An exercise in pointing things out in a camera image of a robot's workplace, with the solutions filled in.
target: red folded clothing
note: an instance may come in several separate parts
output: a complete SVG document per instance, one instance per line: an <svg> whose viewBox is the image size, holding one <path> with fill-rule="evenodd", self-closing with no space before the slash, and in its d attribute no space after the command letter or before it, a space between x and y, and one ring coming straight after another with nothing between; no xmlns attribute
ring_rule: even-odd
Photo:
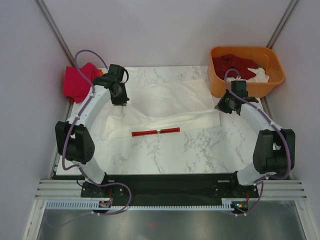
<svg viewBox="0 0 320 240"><path fill-rule="evenodd" d="M80 68L81 72L92 82L101 73L95 65L88 62ZM85 100L90 90L90 84L80 75L75 67L67 66L65 68L63 94L76 102L77 104Z"/></svg>
<svg viewBox="0 0 320 240"><path fill-rule="evenodd" d="M233 54L227 54L221 57L213 57L212 60L215 73L221 79L225 79L225 74L229 69L237 69L241 78L244 80L248 80L256 76L256 74L248 70L248 68L257 69L258 64L250 59L238 57ZM237 76L236 72L231 71L228 73L227 77L236 78Z"/></svg>

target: white cloth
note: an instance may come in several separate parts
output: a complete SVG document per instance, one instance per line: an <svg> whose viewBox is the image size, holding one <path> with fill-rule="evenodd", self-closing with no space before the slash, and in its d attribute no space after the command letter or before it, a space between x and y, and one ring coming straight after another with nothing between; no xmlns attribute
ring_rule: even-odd
<svg viewBox="0 0 320 240"><path fill-rule="evenodd" d="M147 85L144 78L135 80L138 82L127 86L130 101L126 106L113 106L111 102L105 105L102 140L131 137L138 131L191 131L221 125L206 79Z"/></svg>
<svg viewBox="0 0 320 240"><path fill-rule="evenodd" d="M263 68L259 67L257 69L249 68L248 70L255 73L256 76L246 80L248 83L267 83L269 81L269 76L266 75L266 72ZM236 80L234 77L228 77L228 82Z"/></svg>

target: marble pattern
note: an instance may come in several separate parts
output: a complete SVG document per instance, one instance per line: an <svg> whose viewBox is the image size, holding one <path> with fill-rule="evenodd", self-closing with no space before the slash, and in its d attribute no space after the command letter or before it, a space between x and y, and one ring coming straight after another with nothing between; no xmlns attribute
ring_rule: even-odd
<svg viewBox="0 0 320 240"><path fill-rule="evenodd" d="M148 84L208 78L206 66L136 69ZM232 173L252 162L257 135L236 113L220 113L220 118L221 126L215 128L101 140L103 118L98 115L90 131L94 156L107 174ZM64 171L59 161L56 174L80 173L75 168Z"/></svg>

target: marble table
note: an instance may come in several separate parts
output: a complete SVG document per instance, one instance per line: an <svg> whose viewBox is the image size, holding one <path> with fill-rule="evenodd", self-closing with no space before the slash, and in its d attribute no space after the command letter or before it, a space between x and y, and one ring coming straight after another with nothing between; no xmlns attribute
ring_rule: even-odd
<svg viewBox="0 0 320 240"><path fill-rule="evenodd" d="M149 84L208 78L206 66L137 67L137 71ZM220 113L220 118L221 126L215 128L102 140L103 121L98 115L90 131L94 156L113 175L232 173L252 162L257 135L236 113ZM64 171L59 161L56 175L79 174L75 168Z"/></svg>

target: orange plastic bin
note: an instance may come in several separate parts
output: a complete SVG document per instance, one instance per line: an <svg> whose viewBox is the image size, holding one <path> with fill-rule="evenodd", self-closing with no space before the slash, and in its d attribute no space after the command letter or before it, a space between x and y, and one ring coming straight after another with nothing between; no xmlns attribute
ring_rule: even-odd
<svg viewBox="0 0 320 240"><path fill-rule="evenodd" d="M226 92L225 81L216 75L212 58L221 57L226 54L233 54L240 58L251 59L259 67L265 70L270 78L268 82L248 82L246 84L250 97L265 97L275 86L285 80L284 70L274 51L263 46L217 46L210 52L210 62L208 66L208 79L210 91L216 98L221 98Z"/></svg>

